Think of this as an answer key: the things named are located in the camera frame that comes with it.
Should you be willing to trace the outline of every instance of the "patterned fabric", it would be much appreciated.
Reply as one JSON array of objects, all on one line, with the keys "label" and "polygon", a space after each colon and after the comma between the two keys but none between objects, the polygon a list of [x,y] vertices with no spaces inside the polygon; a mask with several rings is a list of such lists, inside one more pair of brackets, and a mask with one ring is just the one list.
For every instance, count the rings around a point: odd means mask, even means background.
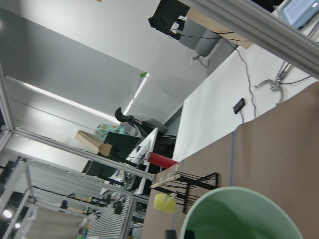
[{"label": "patterned fabric", "polygon": [[98,137],[100,140],[104,142],[109,132],[125,134],[125,129],[124,127],[121,127],[121,126],[114,126],[114,125],[102,123],[96,128],[94,132],[94,136]]}]

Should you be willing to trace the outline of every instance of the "blue screen device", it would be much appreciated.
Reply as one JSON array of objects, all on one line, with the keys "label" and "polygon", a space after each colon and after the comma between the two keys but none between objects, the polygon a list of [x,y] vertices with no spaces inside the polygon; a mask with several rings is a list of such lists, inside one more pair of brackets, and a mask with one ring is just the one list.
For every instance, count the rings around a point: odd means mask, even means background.
[{"label": "blue screen device", "polygon": [[279,10],[282,20],[298,29],[319,11],[319,0],[287,0]]}]

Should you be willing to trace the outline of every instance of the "storage box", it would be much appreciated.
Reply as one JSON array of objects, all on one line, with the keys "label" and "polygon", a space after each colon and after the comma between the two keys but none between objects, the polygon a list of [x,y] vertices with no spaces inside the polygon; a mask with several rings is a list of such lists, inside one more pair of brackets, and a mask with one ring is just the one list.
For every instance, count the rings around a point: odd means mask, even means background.
[{"label": "storage box", "polygon": [[101,153],[104,156],[110,155],[112,145],[103,143],[103,141],[99,140],[90,133],[79,130],[77,131],[75,138],[84,144],[94,154]]}]

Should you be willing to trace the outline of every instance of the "yellow cup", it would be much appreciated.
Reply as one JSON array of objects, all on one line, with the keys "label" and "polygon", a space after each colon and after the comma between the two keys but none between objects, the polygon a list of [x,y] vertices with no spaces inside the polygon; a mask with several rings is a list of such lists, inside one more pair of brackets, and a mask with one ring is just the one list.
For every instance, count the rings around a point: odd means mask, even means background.
[{"label": "yellow cup", "polygon": [[154,208],[163,212],[175,213],[176,197],[173,198],[173,193],[156,194]]}]

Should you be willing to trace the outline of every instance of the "red cylinder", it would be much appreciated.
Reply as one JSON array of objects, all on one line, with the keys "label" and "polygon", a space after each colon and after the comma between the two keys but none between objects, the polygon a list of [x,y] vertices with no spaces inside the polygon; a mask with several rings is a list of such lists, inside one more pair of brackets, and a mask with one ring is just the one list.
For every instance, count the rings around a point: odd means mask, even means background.
[{"label": "red cylinder", "polygon": [[161,156],[161,155],[159,155],[157,153],[153,153],[153,152],[150,153],[150,157],[148,158],[148,162],[151,164],[154,164],[156,166],[163,167],[163,168],[169,168],[177,163],[176,161],[174,161],[170,158],[166,158],[164,156]]}]

